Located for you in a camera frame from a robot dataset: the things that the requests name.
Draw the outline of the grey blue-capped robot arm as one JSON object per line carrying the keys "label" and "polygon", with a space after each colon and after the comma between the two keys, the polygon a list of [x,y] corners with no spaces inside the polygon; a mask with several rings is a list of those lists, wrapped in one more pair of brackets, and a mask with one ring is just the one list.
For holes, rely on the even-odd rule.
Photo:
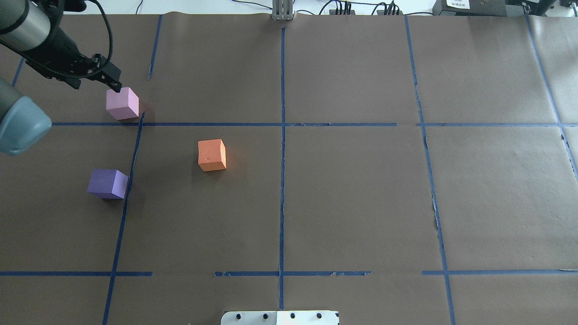
{"label": "grey blue-capped robot arm", "polygon": [[[121,70],[112,63],[113,33],[101,4],[93,2],[107,29],[107,56],[82,54],[60,27],[65,12],[83,12],[86,4],[84,0],[3,0],[0,43],[46,79],[64,82],[75,90],[83,79],[88,79],[119,93]],[[0,116],[0,150],[8,156],[23,154],[52,126],[50,117],[31,98],[4,79]]]}

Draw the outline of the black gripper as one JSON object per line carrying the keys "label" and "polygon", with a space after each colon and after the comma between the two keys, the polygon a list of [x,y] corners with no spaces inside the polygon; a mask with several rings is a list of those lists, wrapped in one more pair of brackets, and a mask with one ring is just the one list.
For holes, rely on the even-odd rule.
{"label": "black gripper", "polygon": [[41,45],[23,53],[28,58],[27,64],[47,79],[59,80],[78,90],[81,81],[71,75],[87,75],[101,69],[93,75],[93,81],[107,85],[116,93],[121,92],[121,70],[102,54],[95,54],[93,58],[81,54],[76,43],[60,27]]}

